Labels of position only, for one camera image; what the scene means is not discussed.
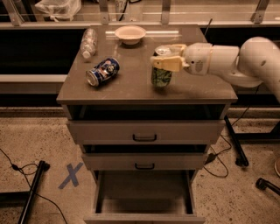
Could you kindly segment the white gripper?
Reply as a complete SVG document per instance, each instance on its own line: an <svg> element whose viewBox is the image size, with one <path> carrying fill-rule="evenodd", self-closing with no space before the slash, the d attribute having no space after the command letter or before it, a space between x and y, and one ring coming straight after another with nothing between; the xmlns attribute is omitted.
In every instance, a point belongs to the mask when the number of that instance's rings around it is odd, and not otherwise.
<svg viewBox="0 0 280 224"><path fill-rule="evenodd" d="M209 43L194 43L188 47L185 44L160 45L155 49L157 56L152 56L150 63L166 71L179 72L186 67L189 74L206 75L212 47Z"/></svg>

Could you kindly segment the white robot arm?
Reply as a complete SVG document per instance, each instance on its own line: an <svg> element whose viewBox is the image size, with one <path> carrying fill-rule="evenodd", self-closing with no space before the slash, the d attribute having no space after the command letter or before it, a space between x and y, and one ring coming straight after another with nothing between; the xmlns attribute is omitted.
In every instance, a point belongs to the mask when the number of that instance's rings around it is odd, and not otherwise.
<svg viewBox="0 0 280 224"><path fill-rule="evenodd" d="M264 84L280 101L280 49L267 38L253 37L240 47L194 43L161 45L156 51L150 63L157 69L216 75L243 88Z"/></svg>

